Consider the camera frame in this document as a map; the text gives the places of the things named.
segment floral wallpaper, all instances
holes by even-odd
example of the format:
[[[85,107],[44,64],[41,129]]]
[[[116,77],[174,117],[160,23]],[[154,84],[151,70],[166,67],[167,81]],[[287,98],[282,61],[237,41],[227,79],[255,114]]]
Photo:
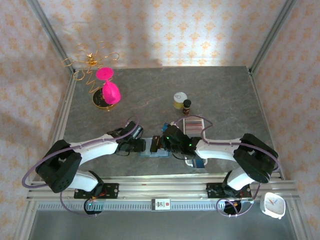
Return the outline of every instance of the floral wallpaper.
[[[285,176],[320,232],[320,1],[297,1],[254,76]]]
[[[69,57],[114,67],[250,66],[285,0],[39,0]]]
[[[26,171],[47,152],[70,75],[26,0],[0,1],[0,239],[26,204]]]

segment gold wire ornament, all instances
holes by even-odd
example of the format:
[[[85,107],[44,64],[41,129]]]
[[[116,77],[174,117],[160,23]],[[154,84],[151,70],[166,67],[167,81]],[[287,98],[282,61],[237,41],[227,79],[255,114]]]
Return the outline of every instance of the gold wire ornament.
[[[107,56],[104,56],[102,58],[100,58],[99,60],[96,60],[97,58],[97,54],[99,52],[99,48],[100,48],[100,45],[102,43],[106,43],[105,41],[100,41],[98,42],[96,45],[97,45],[97,48],[96,48],[96,52],[95,54],[93,53],[89,53],[89,54],[86,54],[86,58],[84,61],[80,61],[80,60],[73,60],[72,58],[68,57],[66,58],[65,60],[63,60],[63,64],[65,67],[69,67],[71,66],[72,64],[74,63],[83,63],[83,64],[86,64],[87,66],[84,67],[81,72],[82,72],[82,77],[81,78],[77,78],[77,74],[80,72],[79,71],[76,71],[73,75],[72,75],[72,78],[76,81],[80,81],[80,80],[83,80],[85,78],[86,75],[90,74],[90,77],[88,79],[88,81],[86,82],[86,85],[90,85],[92,84],[91,86],[91,89],[89,90],[89,94],[93,93],[93,92],[96,92],[100,87],[96,87],[94,89],[94,86],[95,86],[95,83],[96,83],[96,80],[91,80],[92,78],[92,75],[93,75],[93,71],[91,70],[92,67],[97,67],[98,69],[100,69],[102,66],[103,66],[103,63],[100,63],[102,60],[104,59],[107,59],[109,58],[110,56],[112,55],[117,55],[116,58],[111,58],[112,61],[117,61],[120,57],[119,53],[117,52],[111,52],[109,55]],[[83,43],[79,43],[77,45],[75,45],[75,48],[79,51],[79,52],[84,52],[85,53],[85,50],[83,49],[85,45]],[[108,46],[108,44],[104,45],[103,47],[101,47],[101,49],[104,49]],[[68,64],[68,65],[65,65],[65,62],[66,61],[70,61],[71,63]]]

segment metal base plate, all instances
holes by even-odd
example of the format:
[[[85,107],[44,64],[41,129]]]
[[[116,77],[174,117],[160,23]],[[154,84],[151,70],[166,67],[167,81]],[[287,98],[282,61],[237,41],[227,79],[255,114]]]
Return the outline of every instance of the metal base plate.
[[[103,196],[99,196],[99,199],[117,199],[119,193],[119,183],[105,183],[102,187],[102,193],[106,193]],[[80,190],[74,192],[75,199],[90,199],[91,193],[88,191]]]
[[[222,182],[209,182],[206,184],[208,199],[225,199],[230,198],[230,196],[226,195],[224,192],[219,190],[222,189]],[[239,194],[235,196],[236,199],[242,198],[251,198],[251,189],[250,185],[245,185],[240,191]]]

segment purple cable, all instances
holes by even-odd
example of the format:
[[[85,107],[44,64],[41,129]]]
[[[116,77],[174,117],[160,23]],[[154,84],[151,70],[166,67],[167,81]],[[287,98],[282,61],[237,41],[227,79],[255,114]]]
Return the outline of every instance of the purple cable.
[[[67,147],[65,149],[61,149],[59,151],[56,151],[56,152],[53,152],[51,154],[49,154],[48,156],[44,157],[43,159],[41,159],[40,161],[38,161],[34,166],[32,166],[26,173],[25,175],[23,176],[22,178],[22,186],[24,186],[25,188],[27,189],[38,189],[38,188],[42,188],[42,187],[45,187],[47,186],[47,184],[41,184],[41,185],[28,185],[26,184],[26,180],[27,180],[27,177],[39,166],[41,165],[43,162],[45,162],[46,160],[58,155],[58,154],[61,154],[61,153],[64,153],[66,151],[69,151],[69,150],[75,150],[75,149],[81,149],[81,148],[84,148],[84,147],[87,147],[87,146],[90,146],[92,144],[96,144],[96,143],[103,143],[104,141],[116,141],[116,140],[119,140],[119,139],[123,139],[125,138],[126,136],[130,135],[134,130],[136,130],[136,128],[138,127],[139,125],[139,118],[138,116],[136,115],[133,115],[131,117],[129,117],[129,119],[127,120],[127,122],[132,119],[133,117],[136,118],[137,120],[137,123],[136,125],[134,126],[133,129],[131,129],[129,132],[127,132],[126,134],[122,135],[122,136],[118,136],[118,137],[115,137],[115,138],[103,138],[103,139],[96,139],[96,140],[92,140],[92,141],[89,141],[89,142],[86,142],[84,144],[81,144],[81,145],[77,145],[77,146],[71,146],[71,147]]]
[[[247,143],[242,143],[242,142],[208,142],[208,141],[205,139],[205,137],[204,137],[204,132],[205,132],[205,130],[207,130],[208,128],[213,127],[214,124],[213,124],[210,120],[206,119],[206,118],[203,117],[203,116],[200,116],[200,115],[188,115],[188,116],[184,116],[184,117],[180,118],[178,121],[174,122],[174,124],[177,124],[177,123],[180,122],[181,120],[183,120],[183,119],[185,119],[185,118],[189,118],[189,117],[198,117],[198,118],[201,118],[201,119],[203,119],[203,120],[206,120],[206,121],[210,124],[209,126],[205,127],[205,128],[201,131],[201,138],[202,138],[202,140],[203,140],[206,144],[209,144],[209,145],[220,145],[220,146],[240,145],[240,146],[244,146],[244,147],[248,147],[248,148],[257,150],[257,151],[259,151],[259,152],[261,152],[261,153],[264,153],[264,154],[268,155],[270,158],[272,158],[272,159],[276,162],[277,166],[276,166],[276,168],[273,170],[273,172],[276,172],[276,171],[278,171],[278,170],[280,169],[280,166],[281,166],[281,165],[280,165],[279,160],[278,160],[275,156],[273,156],[270,152],[268,152],[268,151],[266,151],[266,150],[264,150],[264,149],[262,149],[262,148],[260,148],[260,147],[257,147],[257,146],[251,145],[251,144],[247,144]],[[253,200],[256,199],[256,197],[257,197],[257,195],[258,195],[258,191],[259,191],[259,189],[260,189],[260,186],[261,186],[261,183],[259,183],[259,185],[258,185],[258,187],[257,187],[257,189],[256,189],[256,192],[255,192],[255,194],[254,194],[254,196],[253,196]],[[221,213],[221,212],[219,211],[219,209],[218,209],[218,204],[219,204],[220,201],[223,201],[223,200],[225,200],[226,202],[228,202],[229,204],[231,204],[231,205],[233,206],[233,208],[234,208],[234,210],[235,210],[235,212],[236,212],[235,215],[226,215],[226,214],[223,214],[223,213]],[[237,216],[241,216],[241,215],[247,213],[247,212],[251,209],[252,205],[253,205],[253,203],[250,205],[250,207],[249,207],[246,211],[238,214],[238,211],[237,211],[235,205],[234,205],[231,201],[227,200],[226,198],[220,198],[220,199],[216,202],[215,207],[216,207],[216,210],[218,211],[218,213],[219,213],[220,215],[222,215],[222,216],[225,216],[225,217],[237,217]]]

